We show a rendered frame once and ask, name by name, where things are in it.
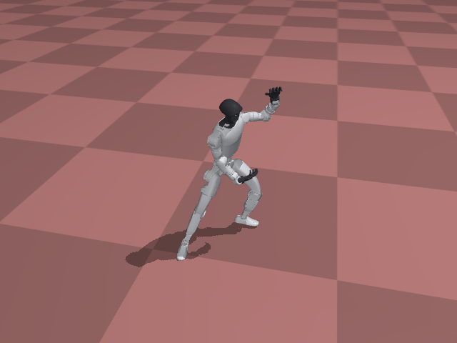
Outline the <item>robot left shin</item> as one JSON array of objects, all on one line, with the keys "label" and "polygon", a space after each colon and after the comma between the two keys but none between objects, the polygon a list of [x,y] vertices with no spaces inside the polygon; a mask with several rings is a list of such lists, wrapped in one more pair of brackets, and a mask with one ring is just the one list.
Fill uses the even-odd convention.
[{"label": "robot left shin", "polygon": [[259,199],[256,200],[256,201],[254,201],[252,199],[249,199],[249,197],[247,196],[246,201],[244,203],[244,210],[243,210],[243,213],[241,215],[242,219],[246,219],[247,216],[255,209],[256,205],[259,203],[259,201],[260,201],[262,196],[263,196],[263,193],[261,194]]}]

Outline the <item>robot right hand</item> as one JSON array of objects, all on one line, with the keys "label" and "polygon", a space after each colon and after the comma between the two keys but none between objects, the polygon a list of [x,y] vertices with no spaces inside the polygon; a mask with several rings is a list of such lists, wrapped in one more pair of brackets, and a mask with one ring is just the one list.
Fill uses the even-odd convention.
[{"label": "robot right hand", "polygon": [[238,183],[242,182],[242,184],[243,184],[245,181],[252,179],[254,176],[256,176],[258,174],[258,169],[255,169],[255,171],[254,170],[252,170],[252,171],[253,172],[251,173],[251,170],[250,170],[249,175],[246,177],[240,176],[240,178],[238,178]]}]

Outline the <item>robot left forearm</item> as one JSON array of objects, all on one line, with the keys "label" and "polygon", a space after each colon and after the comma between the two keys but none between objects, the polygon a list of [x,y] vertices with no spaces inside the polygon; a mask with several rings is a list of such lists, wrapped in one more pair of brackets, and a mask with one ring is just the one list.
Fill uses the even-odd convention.
[{"label": "robot left forearm", "polygon": [[273,101],[272,103],[270,102],[270,104],[266,106],[264,110],[267,114],[272,115],[279,106],[279,101]]}]

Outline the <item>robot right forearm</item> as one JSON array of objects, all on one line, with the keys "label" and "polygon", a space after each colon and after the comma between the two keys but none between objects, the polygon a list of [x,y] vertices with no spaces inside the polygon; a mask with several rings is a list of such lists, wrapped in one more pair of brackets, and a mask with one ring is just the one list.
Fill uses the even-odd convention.
[{"label": "robot right forearm", "polygon": [[238,178],[240,178],[240,176],[231,168],[229,164],[226,164],[225,166],[223,162],[218,161],[216,162],[216,165],[223,173],[225,173],[234,182],[235,185],[242,184],[242,182],[238,183]]}]

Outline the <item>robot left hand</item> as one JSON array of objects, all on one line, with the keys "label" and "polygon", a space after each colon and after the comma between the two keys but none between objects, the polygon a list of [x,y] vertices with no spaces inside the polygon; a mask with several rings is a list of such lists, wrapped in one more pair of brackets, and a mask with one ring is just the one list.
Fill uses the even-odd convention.
[{"label": "robot left hand", "polygon": [[269,95],[270,101],[272,103],[273,101],[279,101],[279,94],[281,91],[282,91],[281,87],[279,87],[279,88],[276,87],[276,89],[274,89],[274,88],[272,88],[272,90],[269,89],[269,93],[265,93],[265,95]]}]

